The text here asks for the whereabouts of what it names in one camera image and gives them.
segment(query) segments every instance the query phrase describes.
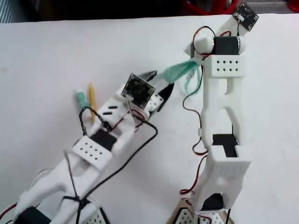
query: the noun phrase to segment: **circuit board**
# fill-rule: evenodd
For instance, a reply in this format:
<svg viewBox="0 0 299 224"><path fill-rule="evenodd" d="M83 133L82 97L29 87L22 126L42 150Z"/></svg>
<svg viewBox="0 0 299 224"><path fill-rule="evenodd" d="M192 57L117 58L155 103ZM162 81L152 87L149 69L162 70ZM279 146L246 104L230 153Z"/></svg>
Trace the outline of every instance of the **circuit board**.
<svg viewBox="0 0 299 224"><path fill-rule="evenodd" d="M240 21L240 24L251 31L259 16L245 3L241 3L237 10L234 12L233 17L238 21L238 15L244 18L244 21Z"/></svg>
<svg viewBox="0 0 299 224"><path fill-rule="evenodd" d="M129 95L133 98L133 104L140 107L141 109L144 109L155 90L155 87L151 86L145 80L139 78L134 74L131 74L121 95L123 97Z"/></svg>

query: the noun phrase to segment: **electrical wire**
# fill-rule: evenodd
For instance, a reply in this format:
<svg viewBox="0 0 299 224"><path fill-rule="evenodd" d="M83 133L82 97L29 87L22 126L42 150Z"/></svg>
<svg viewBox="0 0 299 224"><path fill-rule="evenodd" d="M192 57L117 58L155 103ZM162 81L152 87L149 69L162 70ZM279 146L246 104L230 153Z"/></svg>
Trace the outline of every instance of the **electrical wire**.
<svg viewBox="0 0 299 224"><path fill-rule="evenodd" d="M199 113L198 111L194 110L194 109L187 108L187 107L185 106L185 101L186 101L190 96L192 96L193 94L195 94L195 93L200 89L201 84L202 84L202 79L203 79L203 72L202 72L202 75L201 75L201 78L200 78L200 83L199 83L198 88L197 88L194 92L192 92L192 93L190 93L188 96L186 96L186 97L184 98L184 100L183 100L183 103L182 103L182 106L183 106L183 108L184 108L185 110L192 111L192 112L194 112L194 113L196 113L196 114L198 115L198 118L199 118L199 127L200 127L200 129L202 128L202 123L201 123L201 116L200 116L200 113ZM204 152L201 152L201 153L195 151L195 147L201 142L201 139L202 139L202 137L200 136L199 141L196 142L196 143L192 146L192 151L193 151L196 155L205 155L205 154L208 152L208 150L206 150L206 151L204 151Z"/></svg>
<svg viewBox="0 0 299 224"><path fill-rule="evenodd" d="M132 113L132 115L139 121L142 121L143 123L147 124L148 126L152 127L156 133L150 137L146 142L144 142L138 149L135 150L135 152L133 152L133 154L128 158L128 160L118 169L116 170L114 173L112 173L111 175L109 175L107 178L105 178L104 180L102 180L100 183L98 183L96 186L94 186L83 198L81 201L86 201L86 199L88 198L88 196L90 196L90 194L92 194L98 187L100 187L102 184L106 183L108 180L110 180L112 177L114 177L115 175L117 175L119 172L121 172L126 166L127 164L134 158L134 156L143 148L145 147L149 142L151 142L157 135L158 135L158 129L156 126L154 126L153 124L151 124L150 122L148 122L147 120L144 120L138 116L136 116L135 114ZM76 224L79 224L79 219L80 219L80 214L82 211L83 207L82 204L79 204L78 207L78 211L77 211L77 217L76 217Z"/></svg>
<svg viewBox="0 0 299 224"><path fill-rule="evenodd" d="M230 211L231 211L231 209L228 210L228 214L226 215L226 221L225 221L225 224L228 224Z"/></svg>
<svg viewBox="0 0 299 224"><path fill-rule="evenodd" d="M82 119L82 114L86 109L89 109L90 111L92 111L99 118L99 120L101 121L103 127L106 128L106 130L108 132L110 132L112 130L112 127L109 124L109 122L105 121L93 108L91 108L90 106L85 106L85 107L82 108L82 110L80 111L80 114L79 114L79 119L80 119L80 124L81 124L81 127L82 127L82 131L83 131L83 135L87 135L86 127L85 127L85 125L83 123L83 119Z"/></svg>
<svg viewBox="0 0 299 224"><path fill-rule="evenodd" d="M198 178L199 178L199 169L200 169L201 163L203 162L204 158L206 158L206 157L207 157L207 155L205 155L204 157L202 157L201 160L200 160L200 163L199 163L199 165L197 167L196 177L195 177L193 185L189 189L181 189L179 191L179 193L181 195L186 195L186 194L190 193L195 188L195 186L196 186L196 184L198 182Z"/></svg>
<svg viewBox="0 0 299 224"><path fill-rule="evenodd" d="M113 131L123 120L124 120L124 118L125 118L125 116L127 115L129 113L129 111L128 112L126 112L125 113L125 115L123 115L122 116L122 118L113 126L113 128L112 128L112 130L111 131Z"/></svg>
<svg viewBox="0 0 299 224"><path fill-rule="evenodd" d="M75 182L74 182L74 177L73 177L73 174L71 173L71 163L70 163L70 159L69 157L67 156L67 152L64 151L64 156L65 156L65 160L66 160L66 163L67 163L67 168L69 170L69 174L70 174L70 177L71 177L71 183L73 185L73 188L74 188L74 193L75 193L75 198L79 198L78 194L77 194L77 190L76 190L76 186L75 186Z"/></svg>
<svg viewBox="0 0 299 224"><path fill-rule="evenodd" d="M240 22L241 22L240 19L238 19L237 36L240 36L240 30L239 30Z"/></svg>
<svg viewBox="0 0 299 224"><path fill-rule="evenodd" d="M135 112L135 113L137 113L138 115L140 115L143 119L145 119L145 116L141 113L141 112L139 112L139 111L137 111L137 110L134 110L134 109L132 109L132 112ZM130 111L128 111L128 112L126 112L125 113L125 115L123 115L122 116L122 118L112 127L112 130L111 131L113 131L123 120L124 120L124 118L125 118L125 116L128 114L128 113L130 113ZM140 122L140 124L138 124L138 125L136 125L136 127L135 128L139 128L141 125L143 124L143 122Z"/></svg>
<svg viewBox="0 0 299 224"><path fill-rule="evenodd" d="M4 223L4 224L9 224L9 223L11 223L13 220L11 219L11 220L9 220L9 221L7 221L6 223Z"/></svg>
<svg viewBox="0 0 299 224"><path fill-rule="evenodd" d="M15 208L17 206L17 203L14 203L7 209L5 209L1 214L0 214L0 220L5 216L6 213L8 213L11 209Z"/></svg>
<svg viewBox="0 0 299 224"><path fill-rule="evenodd" d="M206 218L207 220L209 220L209 224L212 224L212 219L208 216L202 216L202 215L199 215L199 217L201 218Z"/></svg>
<svg viewBox="0 0 299 224"><path fill-rule="evenodd" d="M228 36L232 35L232 32L229 30L224 31L223 33L221 33L219 36L224 36L225 34L228 34Z"/></svg>
<svg viewBox="0 0 299 224"><path fill-rule="evenodd" d="M194 43L196 35L199 33L199 31L201 31L201 30L204 29L204 28L211 30L212 33L213 33L213 35L214 35L214 37L216 36L215 32L214 32L214 31L212 30L212 28L210 28L209 26L203 26L203 27L200 27L198 30L195 31L195 33L194 33L194 35L193 35L192 45L193 45L194 50L196 51L196 53L199 54L199 55L207 55L207 54L201 54L201 53L199 53L199 52L197 51L197 49L196 49L196 47L195 47L195 43Z"/></svg>

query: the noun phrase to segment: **white 3d-printed robotic arm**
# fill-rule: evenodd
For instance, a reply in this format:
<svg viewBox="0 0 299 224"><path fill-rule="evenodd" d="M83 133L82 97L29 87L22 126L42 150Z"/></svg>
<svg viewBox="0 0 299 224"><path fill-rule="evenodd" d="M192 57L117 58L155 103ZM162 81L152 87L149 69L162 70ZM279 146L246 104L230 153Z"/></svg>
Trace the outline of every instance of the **white 3d-printed robotic arm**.
<svg viewBox="0 0 299 224"><path fill-rule="evenodd" d="M193 209L198 213L230 209L241 192L243 177L251 162L244 144L245 126L241 111L242 83L246 74L245 56L242 55L245 39L232 38L237 38L238 43L238 54L235 55L213 54L212 37L195 43L202 49L210 49L199 53L211 54L202 61L204 103L201 137L208 154L205 169L191 197ZM220 79L227 81L227 92L222 96L218 93ZM233 134L215 135L221 138L223 144L214 145L213 127L221 109L226 109L234 129ZM235 144L231 142L232 138L235 138Z"/></svg>
<svg viewBox="0 0 299 224"><path fill-rule="evenodd" d="M224 24L220 31L231 28L232 24L235 26L235 21L229 24L232 21L234 20L231 19ZM241 35L245 34L244 31L243 28L240 28ZM237 54L219 54L218 50L223 51L221 46L226 46L226 44L219 44L212 37L194 43L195 48L200 51L199 53L209 55L204 60L201 55L196 53L194 55L194 60L198 60L198 63L202 64L204 68L201 135L204 146L208 150L205 169L191 195L191 203L197 213L212 213L221 209L230 209L242 189L243 177L251 162L244 143L245 127L240 106L242 82L246 74L243 55L245 39L235 36L233 41L237 43L234 46ZM218 94L220 79L227 80L227 92L223 96ZM115 139L111 147L104 147L103 144L97 143L96 135L101 130L102 124L96 120L87 136L78 140L68 153L71 170L78 167L84 168L84 172L74 178L79 198L92 189L113 156L120 154L134 137L136 124L133 116L128 113L127 99L121 94L124 86L98 110L98 114L111 126L117 125L110 132ZM132 104L132 109L138 110L147 120L163 102L163 97L153 94L144 109L134 106L134 104ZM228 112L234 131L232 134L214 135L213 127L216 116L223 108ZM25 209L38 205L44 198L57 191L63 191L65 196L74 196L66 159L21 195L14 212L14 221ZM77 210L77 201L64 199L51 224L74 223ZM86 223L96 210L98 210L98 206L95 203L86 205L82 209L79 223Z"/></svg>

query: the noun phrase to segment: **red object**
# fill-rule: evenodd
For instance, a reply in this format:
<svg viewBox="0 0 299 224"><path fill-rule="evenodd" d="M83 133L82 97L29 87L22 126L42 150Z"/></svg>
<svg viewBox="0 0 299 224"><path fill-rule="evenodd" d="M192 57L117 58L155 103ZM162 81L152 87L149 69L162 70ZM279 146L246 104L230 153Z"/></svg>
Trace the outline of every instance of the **red object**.
<svg viewBox="0 0 299 224"><path fill-rule="evenodd" d="M238 5L238 0L232 0L230 6L226 8L226 0L213 0L212 10L210 12L191 4L188 0L183 0L183 7L188 13L192 15L218 15L218 14L232 14Z"/></svg>
<svg viewBox="0 0 299 224"><path fill-rule="evenodd" d="M15 206L17 206L17 203L13 204L12 206L10 206L9 208L5 209L1 215L0 215L0 220L3 218L3 216L8 213L11 209L13 209Z"/></svg>
<svg viewBox="0 0 299 224"><path fill-rule="evenodd" d="M290 10L299 13L299 0L291 0L288 6Z"/></svg>

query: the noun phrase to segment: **green marker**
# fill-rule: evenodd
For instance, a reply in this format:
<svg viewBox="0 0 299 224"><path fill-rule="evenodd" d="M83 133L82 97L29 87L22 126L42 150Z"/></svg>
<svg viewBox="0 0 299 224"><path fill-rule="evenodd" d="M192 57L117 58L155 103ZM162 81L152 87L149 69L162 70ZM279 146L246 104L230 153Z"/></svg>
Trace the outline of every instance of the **green marker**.
<svg viewBox="0 0 299 224"><path fill-rule="evenodd" d="M85 94L83 93L82 90L76 90L76 99L77 99L81 109L83 107L90 106L89 103L87 102Z"/></svg>

